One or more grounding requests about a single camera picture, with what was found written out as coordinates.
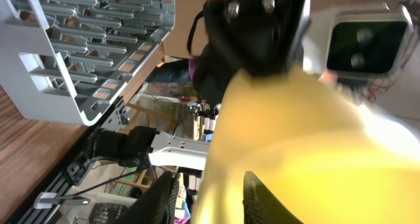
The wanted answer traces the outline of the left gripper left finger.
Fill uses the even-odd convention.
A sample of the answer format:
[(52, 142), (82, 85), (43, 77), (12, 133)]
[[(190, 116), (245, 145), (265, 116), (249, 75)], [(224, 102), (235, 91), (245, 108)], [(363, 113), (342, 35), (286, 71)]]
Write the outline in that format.
[(113, 224), (174, 224), (179, 175), (166, 171)]

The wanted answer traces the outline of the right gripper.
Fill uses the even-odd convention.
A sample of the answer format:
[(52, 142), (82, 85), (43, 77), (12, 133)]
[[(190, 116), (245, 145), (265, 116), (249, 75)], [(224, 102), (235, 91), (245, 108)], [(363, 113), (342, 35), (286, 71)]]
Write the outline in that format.
[(208, 43), (194, 73), (195, 90), (208, 104), (220, 104), (232, 77), (245, 70), (256, 79), (286, 75), (303, 57), (310, 0), (206, 0), (187, 41), (192, 48), (203, 20)]

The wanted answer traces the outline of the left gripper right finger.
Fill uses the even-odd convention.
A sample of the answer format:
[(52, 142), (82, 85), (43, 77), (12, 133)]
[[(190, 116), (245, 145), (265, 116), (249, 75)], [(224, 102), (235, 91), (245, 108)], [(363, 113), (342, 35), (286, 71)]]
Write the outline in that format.
[(243, 178), (243, 210), (245, 224), (303, 224), (252, 171)]

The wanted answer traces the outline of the yellow plastic cup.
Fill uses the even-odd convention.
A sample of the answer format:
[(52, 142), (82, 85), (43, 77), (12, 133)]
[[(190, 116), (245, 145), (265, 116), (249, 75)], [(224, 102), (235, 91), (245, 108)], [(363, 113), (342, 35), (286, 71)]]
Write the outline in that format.
[(418, 223), (419, 141), (300, 68), (230, 81), (193, 223), (244, 223), (252, 171), (303, 223)]

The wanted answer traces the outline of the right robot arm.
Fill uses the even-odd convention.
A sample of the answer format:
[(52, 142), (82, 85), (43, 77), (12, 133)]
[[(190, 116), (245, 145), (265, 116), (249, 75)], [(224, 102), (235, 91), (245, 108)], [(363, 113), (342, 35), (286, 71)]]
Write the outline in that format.
[[(310, 0), (207, 0), (196, 15), (207, 30), (208, 44), (190, 60), (198, 92), (198, 115), (213, 132), (222, 98), (234, 75), (282, 76), (303, 57), (302, 36), (308, 26)], [(122, 167), (180, 166), (203, 169), (209, 143), (183, 139), (153, 127), (128, 133), (102, 130), (89, 154)]]

